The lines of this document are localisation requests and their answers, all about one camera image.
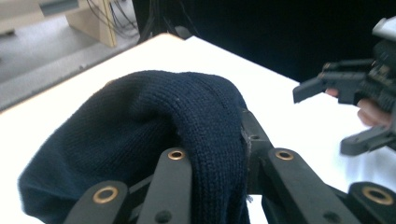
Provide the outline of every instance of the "black knit beanie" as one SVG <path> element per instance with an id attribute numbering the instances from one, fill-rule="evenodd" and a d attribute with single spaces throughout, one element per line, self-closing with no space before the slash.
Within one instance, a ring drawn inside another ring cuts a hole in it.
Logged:
<path id="1" fill-rule="evenodd" d="M 26 214 L 62 223 L 85 190 L 129 187 L 151 175 L 169 147 L 187 150 L 193 223 L 249 223 L 238 89 L 197 73 L 143 71 L 93 95 L 38 150 L 19 188 Z"/>

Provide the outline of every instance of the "wooden furniture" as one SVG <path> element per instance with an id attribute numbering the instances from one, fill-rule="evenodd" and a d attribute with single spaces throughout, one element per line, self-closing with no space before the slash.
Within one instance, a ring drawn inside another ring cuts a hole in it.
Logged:
<path id="1" fill-rule="evenodd" d="M 102 18 L 101 21 L 90 9 L 88 1 L 95 14 Z M 110 47 L 117 45 L 115 33 L 110 28 L 113 18 L 109 0 L 75 0 L 76 6 L 65 7 L 64 11 L 51 13 L 44 10 L 45 6 L 53 2 L 56 4 L 64 0 L 0 0 L 0 34 L 53 17 L 66 16 L 71 27 Z"/>

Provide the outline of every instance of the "dark background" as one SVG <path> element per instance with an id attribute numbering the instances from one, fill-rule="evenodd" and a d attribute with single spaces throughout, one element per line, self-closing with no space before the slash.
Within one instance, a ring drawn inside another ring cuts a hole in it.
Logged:
<path id="1" fill-rule="evenodd" d="M 149 1 L 134 0 L 139 30 Z M 174 25 L 186 25 L 178 0 L 163 0 Z M 202 39 L 297 81 L 326 62 L 373 57 L 372 29 L 396 16 L 395 0 L 182 0 Z"/>

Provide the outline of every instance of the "gray floor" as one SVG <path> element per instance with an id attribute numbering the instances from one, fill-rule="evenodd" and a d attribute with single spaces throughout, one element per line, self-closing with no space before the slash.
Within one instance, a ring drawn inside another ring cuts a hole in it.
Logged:
<path id="1" fill-rule="evenodd" d="M 120 5 L 135 21 L 131 1 Z M 120 23 L 127 24 L 114 4 L 113 8 Z M 138 31 L 132 26 L 122 31 L 115 48 L 69 27 L 65 17 L 0 35 L 0 111 L 135 46 Z"/>

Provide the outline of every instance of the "knit hat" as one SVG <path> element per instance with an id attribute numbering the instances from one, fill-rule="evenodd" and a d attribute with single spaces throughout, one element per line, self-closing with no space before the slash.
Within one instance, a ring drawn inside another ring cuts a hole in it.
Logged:
<path id="1" fill-rule="evenodd" d="M 131 187 L 152 175 L 161 153 L 189 154 L 192 223 L 249 223 L 246 104 L 227 79 L 198 73 L 142 71 L 94 94 L 38 150 L 19 188 L 26 214 L 62 223 L 91 186 Z"/>

